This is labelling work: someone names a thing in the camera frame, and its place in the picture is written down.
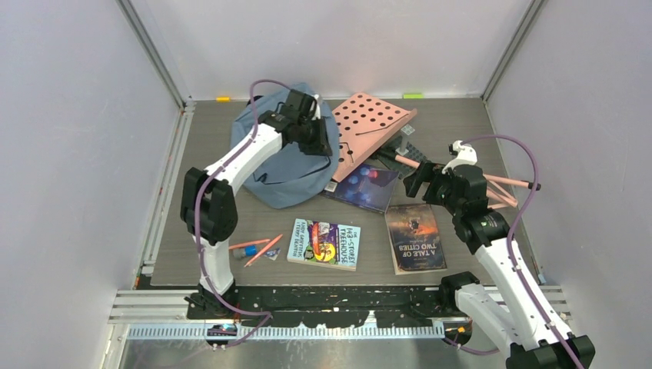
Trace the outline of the dark blue bokeh book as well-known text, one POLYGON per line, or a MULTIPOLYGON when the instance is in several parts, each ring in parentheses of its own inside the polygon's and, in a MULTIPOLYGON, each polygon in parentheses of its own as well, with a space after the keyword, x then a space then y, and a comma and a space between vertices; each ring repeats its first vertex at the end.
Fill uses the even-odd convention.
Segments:
POLYGON ((390 204, 398 175, 397 171, 362 164, 345 179, 330 181, 321 195, 383 214, 390 204))

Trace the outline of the blue fabric backpack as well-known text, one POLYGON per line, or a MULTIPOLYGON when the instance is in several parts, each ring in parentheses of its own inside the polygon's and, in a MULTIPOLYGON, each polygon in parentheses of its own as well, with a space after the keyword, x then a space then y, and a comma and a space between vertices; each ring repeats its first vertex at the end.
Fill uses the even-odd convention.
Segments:
MULTIPOLYGON (((277 104, 284 102, 288 89, 278 88, 262 95, 256 102, 258 114, 275 110, 277 104)), ((338 168, 339 129, 333 112, 326 102, 320 104, 321 116, 324 118, 328 143, 332 156, 312 156, 300 152, 296 143, 282 148, 245 181, 242 187, 249 190, 259 200, 271 208, 282 209, 300 204, 320 194, 328 185, 338 168)), ((245 136, 248 136, 254 118, 251 108, 245 108, 231 125, 230 148, 234 148, 245 136)))

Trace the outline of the Tale of Two Cities book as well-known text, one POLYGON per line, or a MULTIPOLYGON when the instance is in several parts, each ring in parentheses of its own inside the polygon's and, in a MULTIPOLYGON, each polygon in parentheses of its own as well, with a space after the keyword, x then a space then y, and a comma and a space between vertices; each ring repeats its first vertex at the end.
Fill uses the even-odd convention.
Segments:
POLYGON ((429 204, 392 205, 384 218, 396 275, 447 269, 439 228, 429 204))

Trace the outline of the Storey Treehouse colourful book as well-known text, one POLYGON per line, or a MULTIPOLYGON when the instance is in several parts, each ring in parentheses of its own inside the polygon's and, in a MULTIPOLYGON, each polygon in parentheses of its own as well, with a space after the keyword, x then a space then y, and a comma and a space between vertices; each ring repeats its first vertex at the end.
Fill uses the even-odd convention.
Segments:
POLYGON ((361 228, 296 218, 287 261, 356 271, 361 228))

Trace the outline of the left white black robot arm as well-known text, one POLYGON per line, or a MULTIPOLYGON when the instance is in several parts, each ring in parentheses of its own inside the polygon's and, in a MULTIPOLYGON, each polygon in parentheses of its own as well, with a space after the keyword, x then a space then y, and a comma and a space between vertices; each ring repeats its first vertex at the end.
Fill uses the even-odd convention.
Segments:
POLYGON ((238 190, 289 144, 296 144, 304 155, 332 154, 319 95, 291 89, 274 110, 260 115, 254 104, 250 109, 254 124, 235 147, 205 169, 190 168, 184 177, 180 217, 197 246, 199 287, 209 293, 206 308, 218 318, 244 313, 235 307, 235 296, 227 292, 235 281, 229 264, 229 238, 238 223, 238 190))

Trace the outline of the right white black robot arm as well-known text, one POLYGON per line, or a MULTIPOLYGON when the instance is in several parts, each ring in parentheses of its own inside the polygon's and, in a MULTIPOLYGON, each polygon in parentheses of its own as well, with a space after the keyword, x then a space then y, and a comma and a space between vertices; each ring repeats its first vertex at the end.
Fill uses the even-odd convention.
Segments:
POLYGON ((487 179, 475 165, 446 168, 422 161, 404 179, 413 198, 427 185, 427 204, 445 208, 457 237, 491 276, 503 303, 497 303, 471 272, 441 280, 439 305, 449 315, 461 312, 491 339, 507 368, 588 368, 595 347, 561 319, 529 270, 503 215, 490 208, 487 179))

